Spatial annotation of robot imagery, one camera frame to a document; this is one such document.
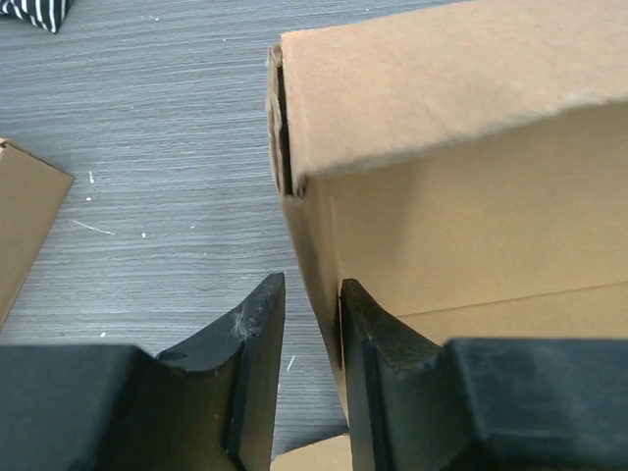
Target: black plastic object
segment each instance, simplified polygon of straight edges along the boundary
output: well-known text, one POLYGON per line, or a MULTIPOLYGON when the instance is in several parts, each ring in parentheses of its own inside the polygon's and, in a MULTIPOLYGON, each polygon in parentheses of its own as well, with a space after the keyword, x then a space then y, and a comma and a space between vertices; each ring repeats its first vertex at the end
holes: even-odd
POLYGON ((0 347, 0 470, 268 471, 284 318, 275 274, 157 359, 0 347))
POLYGON ((628 341, 442 348, 341 290, 355 471, 628 469, 628 341))

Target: table surface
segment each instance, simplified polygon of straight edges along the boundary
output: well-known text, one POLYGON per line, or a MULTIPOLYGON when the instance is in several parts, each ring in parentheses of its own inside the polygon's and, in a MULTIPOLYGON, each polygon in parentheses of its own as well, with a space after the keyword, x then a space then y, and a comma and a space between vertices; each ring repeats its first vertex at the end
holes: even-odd
POLYGON ((0 135, 76 176, 0 343, 154 353, 283 271, 274 452, 344 432, 270 175, 266 49, 430 3, 77 0, 57 35, 0 18, 0 135))

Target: cardboard piece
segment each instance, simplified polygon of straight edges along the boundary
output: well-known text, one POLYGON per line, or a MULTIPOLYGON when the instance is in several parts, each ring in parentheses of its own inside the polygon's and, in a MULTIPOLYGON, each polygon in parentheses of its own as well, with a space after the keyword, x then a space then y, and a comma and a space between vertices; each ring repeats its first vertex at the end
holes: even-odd
POLYGON ((271 471, 352 471, 351 444, 348 435, 323 440, 280 454, 271 471))
POLYGON ((0 139, 0 327, 73 177, 0 139))
POLYGON ((290 32, 268 72, 271 162, 343 405, 345 278, 438 342, 628 337, 621 0, 290 32))

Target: brown cardboard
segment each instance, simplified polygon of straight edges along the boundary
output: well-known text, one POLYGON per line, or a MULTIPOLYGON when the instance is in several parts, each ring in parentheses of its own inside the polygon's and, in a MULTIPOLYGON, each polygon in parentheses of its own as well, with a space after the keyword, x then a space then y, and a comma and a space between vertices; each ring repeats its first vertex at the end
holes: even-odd
POLYGON ((341 435, 281 454, 271 471, 352 471, 349 437, 341 435))
POLYGON ((271 160, 342 400, 344 278, 436 341, 628 336, 627 77, 622 0, 476 0, 271 48, 271 160))
POLYGON ((0 327, 73 178, 0 139, 0 327))

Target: cardboard edge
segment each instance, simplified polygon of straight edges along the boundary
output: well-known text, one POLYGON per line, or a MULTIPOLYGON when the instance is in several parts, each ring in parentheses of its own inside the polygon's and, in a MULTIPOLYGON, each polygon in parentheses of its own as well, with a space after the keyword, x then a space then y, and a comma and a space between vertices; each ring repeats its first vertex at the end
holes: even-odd
POLYGON ((23 152, 24 154, 26 154, 28 157, 35 159, 38 162, 41 162, 42 164, 55 169, 57 172, 61 172, 64 175, 67 175, 68 177, 70 177, 71 179, 71 184, 72 182, 75 180, 75 176, 72 174, 69 174, 68 172, 61 170, 58 167, 55 167, 54 165, 49 164, 48 162, 46 162, 45 160, 40 159, 39 157, 37 157, 36 155, 28 152, 26 149, 24 149, 23 147, 21 147, 20 145, 18 145, 17 143, 15 143, 14 141, 10 140, 10 139, 5 139, 3 137, 0 137, 0 149, 5 148, 6 146, 11 146, 16 150, 19 150, 20 152, 23 152))
POLYGON ((475 141, 484 140, 495 135, 515 131, 520 128, 531 126, 535 123, 542 123, 554 119, 560 119, 562 116, 576 112, 584 111, 591 108, 606 107, 610 105, 624 105, 628 104, 628 97, 616 97, 614 99, 596 100, 591 97, 581 102, 570 102, 565 106, 554 109, 545 110, 538 114, 531 114, 527 116, 509 116, 503 121, 497 121, 495 123, 488 123, 483 128, 476 132, 469 133, 467 135, 452 136, 447 141, 438 142, 425 147, 407 148, 397 152, 390 152, 385 155, 374 154, 368 156, 361 156, 350 162, 344 162, 330 167, 321 168, 319 170, 307 172, 304 175, 293 175, 295 184, 299 187, 303 186, 301 192, 305 192, 304 184, 314 178, 329 178, 329 177, 341 177, 351 175, 355 173, 369 172, 373 170, 382 169, 396 164, 403 164, 406 162, 412 162, 414 160, 429 158, 430 155, 455 147, 458 145, 464 145, 475 141))
POLYGON ((276 44, 268 50, 266 114, 271 169, 281 195, 292 195, 290 170, 288 110, 284 87, 282 47, 276 44))
POLYGON ((339 388, 340 402, 346 410, 346 394, 343 391, 344 370, 340 341, 340 318, 335 316, 326 296, 324 276, 320 266, 320 256, 316 249, 311 228, 311 213, 302 199, 292 196, 282 197, 282 209, 296 254, 301 279, 309 298, 312 310, 327 349, 328 359, 339 388))
POLYGON ((19 278, 18 282, 16 283, 16 285, 13 288, 13 292, 11 294, 10 297, 5 297, 3 299, 3 306, 0 306, 0 329, 2 329, 5 321, 7 320, 7 318, 9 317, 9 314, 11 312, 11 308, 13 307, 13 305, 15 304, 15 301, 17 300, 18 296, 20 295, 20 292, 22 291, 22 288, 26 282, 26 279, 28 278, 28 275, 30 273, 30 270, 32 269, 32 266, 34 265, 39 252, 43 246, 43 244, 45 243, 46 239, 48 238, 48 235, 50 234, 50 231, 52 230, 52 227, 57 219, 57 216, 59 214, 59 211, 61 210, 61 207, 63 206, 64 201, 66 200, 68 193, 70 192, 70 189, 72 187, 72 184, 75 180, 75 177, 72 174, 69 174, 67 172, 64 172, 61 169, 58 169, 57 167, 54 167, 53 165, 50 165, 49 163, 41 160, 40 158, 38 158, 37 156, 33 155, 32 153, 28 152, 27 150, 23 149, 21 146, 19 146, 18 144, 16 144, 15 142, 9 140, 9 139, 4 139, 4 138, 0 138, 0 159, 2 159, 2 154, 4 153, 4 151, 6 149, 13 149, 16 152, 20 152, 25 154, 25 156, 27 156, 28 158, 31 158, 32 160, 36 161, 38 164, 43 165, 49 169, 52 169, 53 171, 57 172, 59 174, 59 177, 62 178, 63 181, 63 185, 61 188, 61 191, 56 194, 58 201, 56 206, 56 210, 54 211, 54 213, 50 214, 50 217, 45 221, 45 234, 43 235, 43 239, 41 241, 41 243, 36 247, 36 251, 34 253, 34 255, 32 256, 32 259, 29 259, 28 262, 28 269, 24 272, 24 274, 19 278))
POLYGON ((343 390, 342 348, 340 341, 340 318, 329 306, 325 290, 325 277, 320 266, 320 256, 312 231, 312 214, 308 211, 305 185, 300 184, 297 194, 293 193, 290 167, 288 109, 284 87, 283 52, 276 44, 268 51, 268 91, 266 112, 268 117, 268 140, 270 163, 275 185, 280 194, 286 225, 305 285, 310 304, 315 313, 323 343, 328 352, 340 402, 346 415, 346 394, 343 390))
POLYGON ((482 309, 482 308, 491 308, 494 306, 497 307, 497 306, 503 306, 503 305, 508 305, 508 304, 514 304, 514 303, 535 302, 536 300, 543 299, 543 298, 549 298, 549 297, 560 298, 561 296, 565 296, 565 295, 568 296, 568 295, 573 295, 573 294, 578 294, 578 293, 585 293, 587 291, 595 291, 595 290, 600 290, 600 289, 616 288, 616 287, 628 287, 628 280, 617 282, 617 283, 610 283, 606 285, 592 285, 592 286, 584 287, 584 288, 564 289, 560 291, 550 291, 550 292, 539 292, 537 294, 532 294, 529 296, 510 297, 507 299, 499 299, 496 301, 481 302, 477 304, 467 304, 463 306, 446 307, 444 309, 435 309, 431 311, 410 312, 410 313, 395 315, 394 317, 396 317, 397 319, 404 319, 404 318, 410 318, 410 317, 417 318, 419 316, 434 316, 434 315, 438 315, 439 313, 447 314, 447 313, 463 312, 469 309, 482 309))
POLYGON ((628 329, 622 312, 628 299, 628 282, 540 294, 507 301, 476 304, 399 316, 412 330, 444 343, 456 337, 489 338, 620 338, 628 329), (543 312, 531 322, 528 313, 543 312), (612 318, 612 327, 604 321, 612 318), (453 335, 443 325, 454 326, 453 335), (491 326, 487 333, 486 326, 491 326))
POLYGON ((278 455, 271 471, 351 471, 351 441, 340 435, 278 455))

